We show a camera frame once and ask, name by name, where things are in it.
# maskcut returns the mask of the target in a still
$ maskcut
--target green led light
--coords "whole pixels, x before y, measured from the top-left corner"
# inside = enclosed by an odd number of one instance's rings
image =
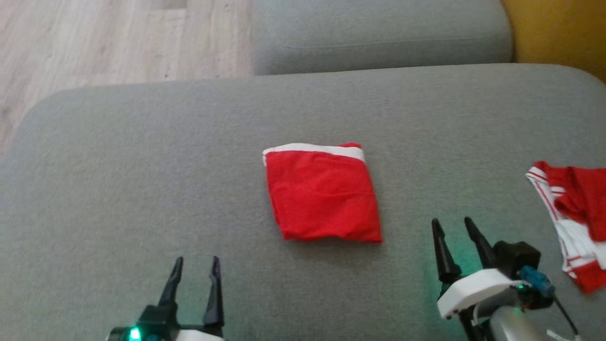
[[[131,340],[141,340],[141,332],[139,332],[139,328],[133,328],[130,330],[130,339]]]

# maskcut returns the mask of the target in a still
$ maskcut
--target black cable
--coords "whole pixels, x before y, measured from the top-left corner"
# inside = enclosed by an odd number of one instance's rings
[[[552,297],[553,297],[553,301],[556,302],[556,305],[558,306],[558,308],[560,309],[560,311],[562,312],[562,314],[566,318],[566,321],[568,321],[568,324],[572,328],[572,332],[574,333],[574,335],[575,336],[579,335],[579,330],[576,329],[576,326],[574,325],[574,323],[570,319],[570,316],[568,316],[568,313],[566,312],[566,309],[564,309],[564,307],[560,303],[560,300],[558,300],[558,297],[556,296],[556,294],[553,294]]]

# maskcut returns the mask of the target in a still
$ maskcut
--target sofa cushion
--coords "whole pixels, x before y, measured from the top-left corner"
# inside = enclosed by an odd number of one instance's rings
[[[61,92],[24,118],[0,164],[0,305],[12,339],[101,340],[157,301],[185,257],[179,320],[199,323],[221,258],[228,340],[462,340],[441,320],[430,222],[465,273],[524,240],[585,340],[606,291],[561,271],[536,160],[606,164],[606,87],[567,67],[495,64],[111,86]],[[262,151],[361,143],[384,242],[283,241]],[[569,335],[556,308],[531,313]]]
[[[257,0],[258,75],[509,62],[500,0]]]

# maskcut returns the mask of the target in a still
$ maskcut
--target wooden floor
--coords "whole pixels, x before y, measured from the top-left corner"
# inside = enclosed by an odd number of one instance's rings
[[[0,154],[63,89],[251,75],[251,0],[0,0]]]

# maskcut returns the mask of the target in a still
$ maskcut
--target red and white striped cloth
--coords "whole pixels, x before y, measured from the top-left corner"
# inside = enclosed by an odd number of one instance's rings
[[[579,188],[578,179],[574,174],[574,171],[577,170],[593,171],[573,167],[551,167],[546,162],[539,161],[526,173],[526,177],[541,196],[553,220],[564,256],[562,270],[579,285],[583,292],[589,293],[606,285],[606,242],[591,238],[591,235],[602,235],[604,226],[595,225],[591,230],[588,227],[587,219],[583,220],[578,217],[580,211],[586,211],[585,207],[591,205],[573,204],[570,197],[597,201],[598,205],[601,205],[600,202],[606,198],[606,193],[592,194],[593,198],[580,198],[582,193],[579,191],[582,188]],[[606,181],[606,178],[602,178],[601,175],[592,179],[592,181],[602,180]],[[589,182],[591,191],[598,188],[591,184],[593,182]],[[594,216],[599,214],[600,212],[593,212]],[[601,214],[606,216],[606,211],[602,211]]]
[[[263,162],[284,239],[382,241],[375,192],[359,144],[290,143],[264,150]]]

